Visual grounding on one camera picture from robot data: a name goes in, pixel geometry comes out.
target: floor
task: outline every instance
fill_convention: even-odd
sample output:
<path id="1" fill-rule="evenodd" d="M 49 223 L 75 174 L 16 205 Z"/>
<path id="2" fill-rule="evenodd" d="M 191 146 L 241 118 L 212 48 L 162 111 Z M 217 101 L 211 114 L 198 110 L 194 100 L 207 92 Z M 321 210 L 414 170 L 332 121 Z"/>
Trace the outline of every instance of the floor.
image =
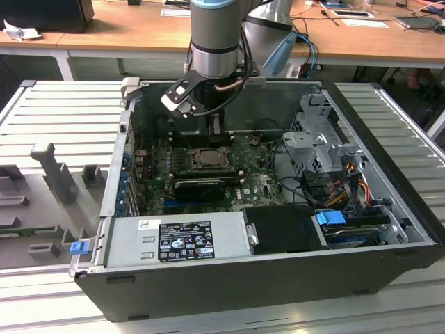
<path id="1" fill-rule="evenodd" d="M 56 60 L 52 57 L 4 56 L 2 59 L 0 62 L 0 110 L 22 80 L 62 79 Z M 74 58 L 72 62 L 78 80 L 122 80 L 125 76 L 144 79 L 175 79 L 181 76 L 183 68 L 181 61 L 167 60 L 125 59 L 124 64 L 128 73 L 123 76 L 119 74 L 117 61 L 113 58 Z M 409 69 L 402 69 L 402 73 L 395 76 L 396 82 L 388 84 L 387 77 L 393 70 L 392 68 L 387 71 L 382 80 L 382 86 L 405 111 L 411 114 L 421 101 L 421 96 L 413 93 L 406 85 L 405 76 L 410 72 Z M 350 82 L 354 72 L 355 67 L 353 66 L 329 65 L 323 67 L 321 71 L 313 73 L 312 79 L 329 78 L 335 82 Z M 376 81 L 376 78 L 364 77 L 362 81 Z M 422 102 L 417 112 L 411 116 L 419 122 L 429 107 L 431 104 Z M 445 102 L 442 102 L 439 110 L 445 110 Z M 444 135 L 440 136 L 438 143 L 445 145 Z"/>

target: desk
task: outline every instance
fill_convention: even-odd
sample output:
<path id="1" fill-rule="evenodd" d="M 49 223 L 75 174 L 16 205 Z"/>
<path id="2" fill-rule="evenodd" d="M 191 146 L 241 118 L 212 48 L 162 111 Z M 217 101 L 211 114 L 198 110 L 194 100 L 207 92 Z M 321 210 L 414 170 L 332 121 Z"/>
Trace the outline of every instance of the desk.
<path id="1" fill-rule="evenodd" d="M 308 9 L 301 3 L 299 1 L 294 6 L 292 15 Z M 396 0 L 386 0 L 385 3 L 374 5 L 373 9 L 395 16 L 411 15 L 410 11 L 395 7 Z M 415 1 L 408 1 L 408 4 L 410 8 L 421 7 Z M 321 9 L 313 8 L 301 17 L 324 18 Z M 375 19 L 392 19 L 389 15 L 366 11 Z M 320 50 L 321 64 L 422 68 L 443 68 L 445 65 L 445 37 L 433 31 L 404 31 L 402 25 L 395 21 L 384 22 L 388 29 L 346 26 L 341 20 L 336 20 L 340 27 L 328 19 L 306 22 L 310 38 Z M 295 23 L 299 30 L 305 31 L 302 20 Z M 305 45 L 297 46 L 293 50 L 293 58 L 301 58 L 300 52 L 305 49 Z"/>
<path id="2" fill-rule="evenodd" d="M 161 4 L 142 3 L 128 6 L 126 1 L 93 0 L 95 18 L 84 34 L 44 33 L 41 40 L 15 42 L 0 36 L 0 53 L 56 58 L 65 80 L 75 79 L 70 68 L 71 57 L 183 59 L 190 38 L 188 17 L 161 16 Z M 396 0 L 373 9 L 394 15 L 409 11 L 394 6 Z M 420 5 L 408 1 L 412 8 Z M 295 1 L 292 15 L 308 9 Z M 390 16 L 375 14 L 377 19 Z M 322 18 L 320 8 L 301 15 Z M 349 27 L 338 20 L 308 20 L 311 39 L 320 50 L 319 63 L 382 67 L 442 68 L 445 65 L 445 37 L 432 31 L 404 31 L 397 22 L 385 22 L 389 29 Z M 303 29 L 301 20 L 297 27 Z M 292 62 L 302 63 L 308 54 L 306 45 L 296 45 Z"/>

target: motherboard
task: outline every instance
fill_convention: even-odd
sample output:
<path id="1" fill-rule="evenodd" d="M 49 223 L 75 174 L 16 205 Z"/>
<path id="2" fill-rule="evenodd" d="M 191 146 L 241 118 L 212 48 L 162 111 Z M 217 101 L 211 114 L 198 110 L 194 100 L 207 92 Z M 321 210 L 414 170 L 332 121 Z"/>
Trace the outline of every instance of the motherboard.
<path id="1" fill-rule="evenodd" d="M 272 142 L 235 134 L 231 145 L 185 147 L 161 138 L 136 152 L 140 207 L 146 215 L 239 211 L 285 204 L 272 170 Z"/>

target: blue cable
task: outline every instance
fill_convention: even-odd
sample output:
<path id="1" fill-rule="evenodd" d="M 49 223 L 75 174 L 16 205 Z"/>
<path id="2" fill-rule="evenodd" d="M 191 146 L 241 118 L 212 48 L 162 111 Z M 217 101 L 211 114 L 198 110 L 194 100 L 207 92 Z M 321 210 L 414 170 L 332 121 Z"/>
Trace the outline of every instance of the blue cable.
<path id="1" fill-rule="evenodd" d="M 311 60 L 311 70 L 309 71 L 307 77 L 309 78 L 311 76 L 311 71 L 314 69 L 315 66 L 315 49 L 314 49 L 314 44 L 312 44 L 312 42 L 310 40 L 308 40 L 305 36 L 302 35 L 298 35 L 299 38 L 301 38 L 302 40 L 304 40 L 309 47 L 311 48 L 311 52 L 312 52 L 312 60 Z"/>

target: computer case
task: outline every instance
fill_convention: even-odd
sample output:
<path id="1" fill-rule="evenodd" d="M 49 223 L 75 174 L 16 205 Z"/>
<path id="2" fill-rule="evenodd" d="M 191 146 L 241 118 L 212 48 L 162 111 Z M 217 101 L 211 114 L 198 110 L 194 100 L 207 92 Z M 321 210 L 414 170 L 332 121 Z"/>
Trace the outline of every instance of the computer case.
<path id="1" fill-rule="evenodd" d="M 20 28 L 84 33 L 92 21 L 91 0 L 3 0 L 0 19 Z"/>

